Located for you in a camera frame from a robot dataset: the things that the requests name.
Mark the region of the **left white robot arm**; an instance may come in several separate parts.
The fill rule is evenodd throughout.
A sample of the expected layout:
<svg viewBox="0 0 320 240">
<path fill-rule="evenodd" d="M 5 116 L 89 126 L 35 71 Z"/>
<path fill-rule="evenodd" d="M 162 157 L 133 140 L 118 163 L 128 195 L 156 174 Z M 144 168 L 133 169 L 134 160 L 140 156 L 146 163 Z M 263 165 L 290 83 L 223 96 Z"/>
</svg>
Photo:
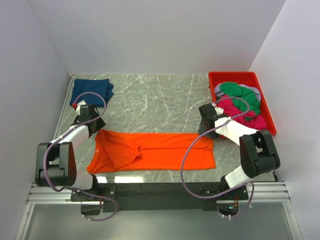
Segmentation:
<svg viewBox="0 0 320 240">
<path fill-rule="evenodd" d="M 77 116 L 67 132 L 36 149 L 35 183 L 39 187 L 71 187 L 82 190 L 88 201 L 96 200 L 100 188 L 93 175 L 77 170 L 75 150 L 106 123 L 93 104 L 77 107 Z"/>
</svg>

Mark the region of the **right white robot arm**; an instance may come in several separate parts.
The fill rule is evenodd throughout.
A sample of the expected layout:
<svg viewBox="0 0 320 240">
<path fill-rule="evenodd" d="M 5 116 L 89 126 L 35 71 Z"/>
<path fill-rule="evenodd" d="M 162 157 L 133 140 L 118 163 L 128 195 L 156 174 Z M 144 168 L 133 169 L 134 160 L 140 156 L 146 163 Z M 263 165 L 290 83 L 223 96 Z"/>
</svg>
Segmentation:
<svg viewBox="0 0 320 240">
<path fill-rule="evenodd" d="M 281 161 L 271 133 L 244 126 L 207 103 L 198 108 L 201 126 L 210 131 L 216 139 L 219 135 L 239 146 L 240 166 L 221 177 L 219 193 L 230 200 L 237 194 L 237 186 L 247 183 L 262 174 L 272 172 L 281 166 Z"/>
</svg>

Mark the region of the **orange t shirt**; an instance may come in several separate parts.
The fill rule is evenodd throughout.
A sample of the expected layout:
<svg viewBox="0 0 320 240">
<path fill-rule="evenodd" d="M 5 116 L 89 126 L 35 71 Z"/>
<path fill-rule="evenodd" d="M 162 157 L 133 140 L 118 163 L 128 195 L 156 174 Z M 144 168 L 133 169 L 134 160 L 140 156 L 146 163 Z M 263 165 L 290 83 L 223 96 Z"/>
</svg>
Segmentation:
<svg viewBox="0 0 320 240">
<path fill-rule="evenodd" d="M 191 150 L 196 133 L 125 133 L 99 130 L 90 174 L 127 171 L 215 169 L 214 142 L 202 137 Z"/>
</svg>

